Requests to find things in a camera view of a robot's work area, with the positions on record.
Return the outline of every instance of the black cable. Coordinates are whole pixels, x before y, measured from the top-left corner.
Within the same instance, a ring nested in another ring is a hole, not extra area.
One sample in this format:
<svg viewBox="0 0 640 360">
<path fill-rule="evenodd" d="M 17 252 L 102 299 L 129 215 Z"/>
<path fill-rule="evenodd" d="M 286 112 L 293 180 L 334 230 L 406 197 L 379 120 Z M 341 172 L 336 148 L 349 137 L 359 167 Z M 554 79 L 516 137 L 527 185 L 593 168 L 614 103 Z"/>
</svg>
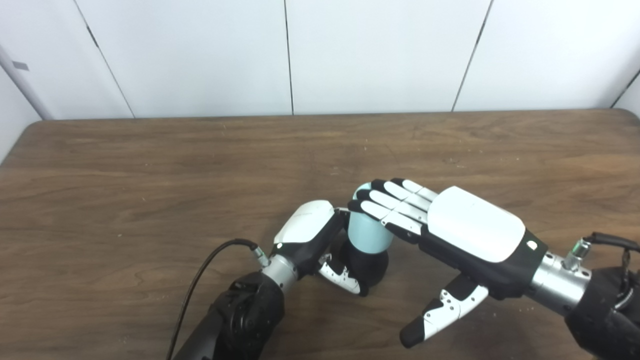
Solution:
<svg viewBox="0 0 640 360">
<path fill-rule="evenodd" d="M 589 236 L 585 240 L 594 244 L 611 245 L 611 246 L 621 247 L 627 250 L 640 252 L 640 245 L 637 242 L 629 239 L 621 238 L 615 235 L 593 233 L 591 236 Z"/>
<path fill-rule="evenodd" d="M 198 280 L 200 280 L 200 277 L 204 273 L 204 270 L 206 270 L 207 266 L 209 266 L 209 263 L 211 262 L 211 260 L 213 260 L 213 258 L 215 258 L 216 255 L 218 255 L 218 253 L 220 253 L 224 248 L 229 247 L 231 245 L 244 245 L 248 247 L 250 250 L 255 250 L 258 248 L 258 244 L 254 243 L 253 241 L 246 240 L 246 239 L 233 239 L 233 240 L 227 241 L 226 243 L 223 243 L 222 245 L 217 247 L 215 250 L 213 250 L 211 254 L 209 254 L 209 256 L 207 256 L 205 261 L 202 263 L 202 265 L 198 269 L 198 272 L 196 273 L 195 277 L 191 281 L 191 285 L 189 285 L 189 289 L 187 290 L 187 295 L 184 297 L 184 300 L 182 301 L 182 306 L 180 307 L 180 314 L 178 315 L 178 321 L 175 324 L 175 328 L 173 330 L 173 336 L 171 337 L 171 343 L 169 344 L 169 351 L 167 351 L 166 353 L 166 360 L 171 360 L 171 358 L 173 357 L 173 350 L 175 349 L 175 343 L 178 340 L 178 333 L 180 332 L 180 327 L 182 326 L 184 314 L 187 312 L 187 306 L 189 306 L 189 300 L 191 300 L 191 295 L 193 294 L 193 290 L 196 288 L 196 285 L 198 284 Z"/>
</svg>

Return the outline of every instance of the cable connector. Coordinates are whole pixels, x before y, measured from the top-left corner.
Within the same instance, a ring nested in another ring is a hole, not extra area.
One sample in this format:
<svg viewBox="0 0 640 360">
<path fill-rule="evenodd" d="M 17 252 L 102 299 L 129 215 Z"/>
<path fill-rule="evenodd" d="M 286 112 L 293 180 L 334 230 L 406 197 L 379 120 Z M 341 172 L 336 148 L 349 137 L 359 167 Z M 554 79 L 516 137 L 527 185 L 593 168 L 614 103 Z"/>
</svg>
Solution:
<svg viewBox="0 0 640 360">
<path fill-rule="evenodd" d="M 260 263 L 261 267 L 266 268 L 271 263 L 269 258 L 267 258 L 267 255 L 264 253 L 264 251 L 262 251 L 262 249 L 260 249 L 259 246 L 257 248 L 255 248 L 255 249 L 253 249 L 252 253 L 253 253 L 253 255 L 255 255 L 255 258 L 256 258 L 256 260 L 258 260 L 258 262 Z"/>
<path fill-rule="evenodd" d="M 582 260 L 589 254 L 589 250 L 591 250 L 590 242 L 584 238 L 578 240 L 562 262 L 563 268 L 571 272 L 576 272 L 580 268 Z"/>
</svg>

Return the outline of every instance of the robotic finger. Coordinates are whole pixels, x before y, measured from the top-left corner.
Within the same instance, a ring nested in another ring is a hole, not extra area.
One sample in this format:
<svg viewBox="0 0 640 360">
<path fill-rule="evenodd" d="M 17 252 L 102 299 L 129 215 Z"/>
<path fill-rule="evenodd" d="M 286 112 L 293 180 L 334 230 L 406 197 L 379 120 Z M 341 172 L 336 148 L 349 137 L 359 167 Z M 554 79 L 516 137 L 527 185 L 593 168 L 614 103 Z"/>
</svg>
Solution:
<svg viewBox="0 0 640 360">
<path fill-rule="evenodd" d="M 445 327 L 475 309 L 489 291 L 460 274 L 433 299 L 418 316 L 400 331 L 400 342 L 406 348 L 429 339 Z"/>
<path fill-rule="evenodd" d="M 349 274 L 347 266 L 332 254 L 325 254 L 320 258 L 318 274 L 352 294 L 367 296 L 368 289 L 361 287 L 358 280 Z"/>
</svg>

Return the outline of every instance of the metal cylinder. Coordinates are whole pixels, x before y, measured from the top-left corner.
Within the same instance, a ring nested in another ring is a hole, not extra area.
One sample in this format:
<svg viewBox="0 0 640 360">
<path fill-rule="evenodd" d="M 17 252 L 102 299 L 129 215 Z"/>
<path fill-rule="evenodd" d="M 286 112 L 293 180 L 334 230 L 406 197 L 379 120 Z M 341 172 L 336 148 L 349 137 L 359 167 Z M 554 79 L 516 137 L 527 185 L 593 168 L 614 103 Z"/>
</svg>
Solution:
<svg viewBox="0 0 640 360">
<path fill-rule="evenodd" d="M 589 254 L 591 249 L 591 243 L 584 239 L 578 240 L 573 246 L 573 249 L 569 251 L 566 259 L 564 259 L 562 266 L 569 271 L 577 271 L 582 264 L 582 260 Z"/>
<path fill-rule="evenodd" d="M 262 269 L 262 273 L 275 281 L 283 293 L 286 293 L 298 280 L 296 267 L 282 255 L 272 256 L 270 264 Z"/>
<path fill-rule="evenodd" d="M 253 255 L 255 255 L 255 259 L 260 263 L 261 267 L 266 268 L 269 266 L 270 260 L 259 246 L 253 250 Z"/>
<path fill-rule="evenodd" d="M 591 271 L 578 266 L 575 271 L 563 266 L 564 258 L 546 253 L 533 275 L 527 296 L 566 316 L 580 302 L 591 280 Z"/>
</svg>

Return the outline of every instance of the back of robotic hand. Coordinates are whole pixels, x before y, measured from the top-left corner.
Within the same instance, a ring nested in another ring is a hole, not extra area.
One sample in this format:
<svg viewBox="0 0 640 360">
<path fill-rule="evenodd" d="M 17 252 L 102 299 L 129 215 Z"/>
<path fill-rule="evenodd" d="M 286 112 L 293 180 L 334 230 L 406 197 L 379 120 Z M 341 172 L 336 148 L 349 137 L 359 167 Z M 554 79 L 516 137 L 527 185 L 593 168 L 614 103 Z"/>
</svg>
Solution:
<svg viewBox="0 0 640 360">
<path fill-rule="evenodd" d="M 594 233 L 562 258 L 506 210 L 455 186 L 435 193 L 405 179 L 374 180 L 349 210 L 461 272 L 402 329 L 405 347 L 434 336 L 489 295 L 526 295 L 560 314 L 576 342 L 600 359 L 640 358 L 640 276 L 628 269 L 638 244 Z M 623 264 L 581 267 L 592 244 L 621 247 Z"/>
</svg>

